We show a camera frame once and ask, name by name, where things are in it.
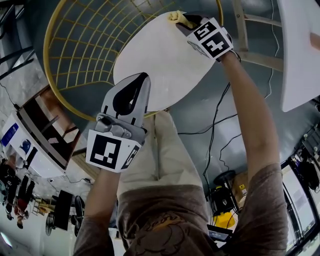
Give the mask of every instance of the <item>gray floor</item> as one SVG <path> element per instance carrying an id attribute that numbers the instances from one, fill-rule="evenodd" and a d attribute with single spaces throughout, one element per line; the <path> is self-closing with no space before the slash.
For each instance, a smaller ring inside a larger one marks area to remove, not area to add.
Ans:
<path id="1" fill-rule="evenodd" d="M 276 20 L 280 20 L 276 0 L 275 15 Z M 33 38 L 33 44 L 37 48 L 37 55 L 42 58 L 42 45 L 46 24 L 48 24 L 51 13 L 57 4 L 57 0 L 50 1 L 50 5 L 44 4 L 40 0 L 30 1 L 31 5 L 27 8 L 29 15 L 29 30 Z M 235 16 L 233 13 L 232 2 L 222 0 L 224 12 L 225 27 L 234 39 L 235 48 L 237 48 L 237 29 Z M 205 11 L 218 18 L 218 11 L 215 1 L 212 0 L 181 0 L 176 1 L 183 11 Z M 244 0 L 242 6 L 246 13 L 260 15 L 263 17 L 271 16 L 271 0 Z M 257 52 L 273 56 L 276 51 L 276 42 L 271 32 L 271 26 L 267 24 L 247 22 L 249 48 L 252 52 Z M 278 57 L 283 57 L 283 38 L 281 28 L 275 27 L 275 33 L 280 43 Z M 257 84 L 260 92 L 265 95 L 268 93 L 268 79 L 271 70 L 250 63 L 242 63 L 246 71 L 250 74 Z M 175 120 L 179 132 L 197 132 L 212 123 L 216 105 L 228 81 L 223 73 L 223 67 L 216 63 L 202 81 L 180 102 L 172 106 L 171 114 Z M 290 112 L 284 113 L 280 109 L 280 98 L 282 92 L 283 74 L 275 71 L 271 80 L 272 95 L 266 100 L 274 117 L 279 140 L 280 157 L 284 161 L 293 152 L 294 147 L 299 143 L 303 134 L 320 120 L 319 113 L 312 104 L 306 103 Z M 217 121 L 236 113 L 231 91 L 229 91 L 220 105 Z M 82 129 L 88 125 L 88 122 L 81 120 L 74 115 L 70 117 L 77 122 Z M 227 170 L 224 164 L 219 161 L 220 150 L 235 135 L 240 133 L 237 117 L 226 120 L 215 127 L 215 137 L 211 150 L 211 164 L 208 169 L 210 183 L 213 179 Z M 181 139 L 186 146 L 197 170 L 201 174 L 205 169 L 206 153 L 210 142 L 211 132 L 208 131 L 201 135 L 181 135 Z M 236 138 L 230 145 L 222 151 L 221 158 L 232 170 L 237 172 L 246 170 L 246 156 L 243 141 L 241 137 Z"/>

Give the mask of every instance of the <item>chair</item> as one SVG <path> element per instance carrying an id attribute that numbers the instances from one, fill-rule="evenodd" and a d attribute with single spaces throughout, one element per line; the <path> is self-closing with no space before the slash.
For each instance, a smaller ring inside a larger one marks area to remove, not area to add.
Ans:
<path id="1" fill-rule="evenodd" d="M 30 45 L 30 40 L 27 39 L 27 35 L 19 33 L 19 31 L 24 30 L 23 20 L 21 19 L 23 12 L 24 8 L 16 15 L 15 6 L 12 4 L 0 19 L 0 40 L 4 51 L 4 56 L 0 58 L 0 65 L 6 62 L 8 66 L 8 70 L 0 74 L 0 80 L 33 61 L 31 59 L 35 53 L 33 47 L 23 47 Z M 24 61 L 16 65 L 21 55 L 23 55 Z"/>

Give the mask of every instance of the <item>white cable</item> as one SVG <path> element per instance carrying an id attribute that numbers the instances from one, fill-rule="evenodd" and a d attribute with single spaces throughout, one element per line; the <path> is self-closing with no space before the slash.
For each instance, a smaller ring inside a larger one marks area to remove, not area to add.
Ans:
<path id="1" fill-rule="evenodd" d="M 275 14 L 275 8 L 274 8 L 274 1 L 273 1 L 273 0 L 271 0 L 271 6 L 272 6 L 271 20 L 273 20 L 273 19 L 274 19 L 274 14 Z M 276 49 L 275 54 L 274 54 L 274 57 L 276 57 L 276 56 L 277 56 L 277 53 L 279 52 L 280 45 L 279 45 L 277 36 L 276 36 L 276 34 L 275 34 L 274 26 L 273 26 L 273 25 L 271 25 L 271 31 L 272 31 L 272 34 L 273 34 L 273 36 L 274 36 L 274 39 L 275 39 L 276 45 L 277 45 L 277 49 Z M 269 91 L 270 91 L 270 92 L 269 92 L 269 94 L 268 94 L 267 96 L 264 97 L 265 99 L 268 98 L 268 97 L 272 94 L 271 79 L 272 79 L 273 76 L 274 76 L 274 69 L 272 68 L 272 69 L 271 69 L 271 75 L 270 75 L 270 78 L 269 78 L 269 80 L 268 80 L 268 85 L 269 85 Z"/>

